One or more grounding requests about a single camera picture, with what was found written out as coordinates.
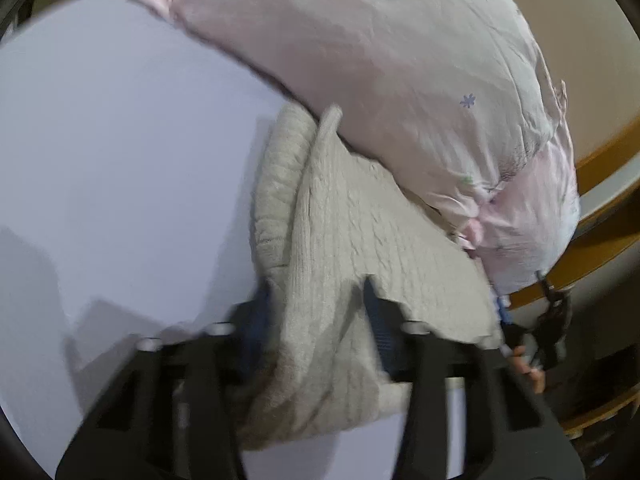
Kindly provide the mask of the person's right hand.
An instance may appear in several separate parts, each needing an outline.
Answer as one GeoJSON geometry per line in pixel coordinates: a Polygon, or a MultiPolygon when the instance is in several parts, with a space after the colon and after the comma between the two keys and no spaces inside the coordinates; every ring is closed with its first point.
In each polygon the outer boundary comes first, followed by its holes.
{"type": "Polygon", "coordinates": [[[533,392],[541,394],[546,388],[546,374],[540,368],[531,366],[526,360],[526,347],[518,346],[512,350],[510,361],[514,368],[528,379],[533,392]]]}

